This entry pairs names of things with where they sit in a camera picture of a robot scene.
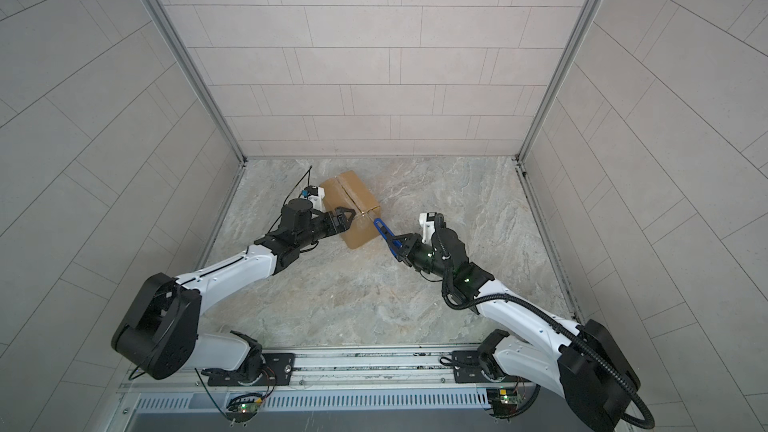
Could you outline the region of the blue utility knife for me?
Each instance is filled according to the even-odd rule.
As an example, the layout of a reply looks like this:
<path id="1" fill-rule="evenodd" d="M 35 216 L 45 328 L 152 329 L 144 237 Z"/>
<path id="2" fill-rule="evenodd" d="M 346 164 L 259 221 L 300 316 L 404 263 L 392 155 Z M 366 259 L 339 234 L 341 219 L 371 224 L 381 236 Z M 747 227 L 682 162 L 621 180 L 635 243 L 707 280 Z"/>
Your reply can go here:
<path id="1" fill-rule="evenodd" d="M 395 234 L 381 218 L 376 218 L 373 221 L 373 224 L 378 233 L 385 240 L 390 253 L 396 260 L 400 261 L 400 249 L 402 247 L 400 240 L 396 238 Z"/>

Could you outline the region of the brown cardboard express box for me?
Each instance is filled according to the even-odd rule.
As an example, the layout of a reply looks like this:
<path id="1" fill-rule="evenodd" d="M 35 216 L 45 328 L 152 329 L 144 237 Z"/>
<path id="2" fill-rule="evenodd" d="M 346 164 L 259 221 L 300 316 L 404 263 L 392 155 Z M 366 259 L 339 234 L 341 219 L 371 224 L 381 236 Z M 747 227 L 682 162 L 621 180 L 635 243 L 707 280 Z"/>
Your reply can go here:
<path id="1" fill-rule="evenodd" d="M 320 186 L 324 189 L 323 203 L 328 211 L 338 207 L 355 211 L 350 228 L 341 234 L 349 249 L 360 248 L 380 236 L 374 220 L 381 217 L 381 206 L 354 171 L 329 178 Z"/>

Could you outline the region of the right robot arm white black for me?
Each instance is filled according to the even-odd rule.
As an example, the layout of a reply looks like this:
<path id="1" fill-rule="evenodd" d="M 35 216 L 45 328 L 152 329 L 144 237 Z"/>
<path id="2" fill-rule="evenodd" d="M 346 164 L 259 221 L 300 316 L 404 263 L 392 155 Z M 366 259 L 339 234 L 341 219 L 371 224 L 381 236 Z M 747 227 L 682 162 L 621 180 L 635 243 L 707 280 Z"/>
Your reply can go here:
<path id="1" fill-rule="evenodd" d="M 471 310 L 507 329 L 481 344 L 487 376 L 518 376 L 561 396 L 593 431 L 612 431 L 624 421 L 651 430 L 656 421 L 639 396 L 640 380 L 607 329 L 580 324 L 521 298 L 471 262 L 449 228 L 425 244 L 417 233 L 379 231 L 397 261 L 441 279 L 441 296 L 453 310 Z"/>

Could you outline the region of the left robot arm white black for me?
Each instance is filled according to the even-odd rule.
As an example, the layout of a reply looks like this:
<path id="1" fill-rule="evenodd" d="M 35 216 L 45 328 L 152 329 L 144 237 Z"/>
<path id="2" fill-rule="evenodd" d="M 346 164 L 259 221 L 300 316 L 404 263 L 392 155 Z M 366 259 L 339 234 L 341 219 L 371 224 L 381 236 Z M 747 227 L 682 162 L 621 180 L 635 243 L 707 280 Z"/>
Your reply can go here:
<path id="1" fill-rule="evenodd" d="M 149 277 L 118 325 L 112 349 L 156 380 L 196 369 L 227 385 L 256 383 L 266 367 L 261 344 L 237 331 L 202 334 L 200 318 L 240 289 L 283 271 L 320 240 L 346 232 L 355 216 L 351 208 L 321 212 L 309 199 L 292 199 L 282 207 L 278 228 L 243 252 L 177 277 Z"/>

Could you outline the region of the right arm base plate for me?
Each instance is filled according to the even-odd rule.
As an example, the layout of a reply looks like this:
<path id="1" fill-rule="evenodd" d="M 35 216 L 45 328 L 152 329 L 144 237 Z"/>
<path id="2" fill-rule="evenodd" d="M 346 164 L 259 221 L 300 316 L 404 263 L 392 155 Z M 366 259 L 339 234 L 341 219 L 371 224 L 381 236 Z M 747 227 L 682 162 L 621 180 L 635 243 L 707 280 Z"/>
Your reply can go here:
<path id="1" fill-rule="evenodd" d="M 444 367 L 453 372 L 454 381 L 457 384 L 512 384 L 528 383 L 528 380 L 519 376 L 492 375 L 481 367 L 479 353 L 475 350 L 455 350 L 440 359 Z"/>

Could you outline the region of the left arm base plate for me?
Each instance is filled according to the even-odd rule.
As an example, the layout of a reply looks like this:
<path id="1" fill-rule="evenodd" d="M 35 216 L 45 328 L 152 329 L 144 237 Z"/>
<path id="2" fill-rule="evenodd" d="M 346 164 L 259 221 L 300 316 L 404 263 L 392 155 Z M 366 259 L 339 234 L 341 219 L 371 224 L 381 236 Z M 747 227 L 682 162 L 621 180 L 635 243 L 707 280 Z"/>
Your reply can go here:
<path id="1" fill-rule="evenodd" d="M 234 371 L 203 369 L 207 385 L 214 387 L 287 386 L 296 356 L 293 353 L 266 353 L 246 358 Z"/>

